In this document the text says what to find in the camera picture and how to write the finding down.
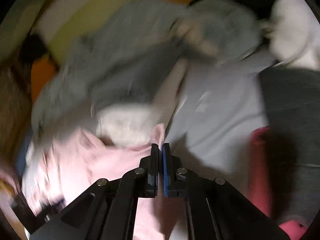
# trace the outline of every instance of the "red fabric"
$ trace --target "red fabric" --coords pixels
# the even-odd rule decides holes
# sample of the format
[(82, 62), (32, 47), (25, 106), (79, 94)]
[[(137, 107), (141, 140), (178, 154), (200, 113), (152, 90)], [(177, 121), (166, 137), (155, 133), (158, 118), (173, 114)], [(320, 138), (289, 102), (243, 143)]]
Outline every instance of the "red fabric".
[[(270, 217), (272, 207), (272, 192), (268, 178), (266, 161), (266, 142), (263, 135), (269, 128), (255, 130), (250, 137), (250, 164), (249, 164), (249, 200), (262, 213)], [(299, 240), (307, 228), (297, 221), (287, 221), (279, 226), (288, 234), (291, 240)]]

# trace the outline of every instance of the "screw head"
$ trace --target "screw head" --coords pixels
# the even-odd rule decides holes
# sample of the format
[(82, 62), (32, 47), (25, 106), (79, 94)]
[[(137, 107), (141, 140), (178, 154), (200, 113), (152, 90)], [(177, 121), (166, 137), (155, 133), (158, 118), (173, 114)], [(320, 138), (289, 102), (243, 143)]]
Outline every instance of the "screw head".
[(136, 169), (134, 170), (134, 172), (135, 172), (136, 174), (143, 174), (143, 173), (144, 173), (144, 168), (136, 168)]
[(98, 186), (104, 186), (104, 185), (106, 185), (107, 184), (107, 180), (106, 179), (98, 179), (97, 180), (97, 185)]
[(221, 177), (216, 178), (214, 181), (219, 185), (223, 185), (226, 182), (226, 180), (224, 178), (221, 178)]
[(177, 169), (177, 173), (183, 175), (183, 174), (186, 174), (187, 173), (187, 169), (186, 168), (179, 168)]

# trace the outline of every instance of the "light gray fabric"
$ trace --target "light gray fabric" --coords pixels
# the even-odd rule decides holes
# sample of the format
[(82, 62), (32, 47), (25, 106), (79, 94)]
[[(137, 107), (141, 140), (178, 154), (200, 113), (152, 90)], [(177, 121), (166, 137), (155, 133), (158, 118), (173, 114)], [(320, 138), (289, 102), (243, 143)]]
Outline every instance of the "light gray fabric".
[(177, 57), (190, 49), (170, 41), (170, 28), (178, 18), (198, 21), (202, 28), (192, 40), (193, 50), (198, 39), (205, 39), (219, 48), (222, 58), (230, 59), (260, 43), (254, 14), (229, 0), (206, 0), (189, 8), (162, 0), (129, 2), (95, 34), (75, 42), (63, 71), (34, 104), (33, 130), (86, 98), (103, 106), (149, 102)]
[(190, 65), (184, 104), (165, 140), (184, 167), (208, 179), (223, 176), (246, 195), (249, 135), (268, 125), (256, 75), (274, 60), (264, 48), (220, 67)]

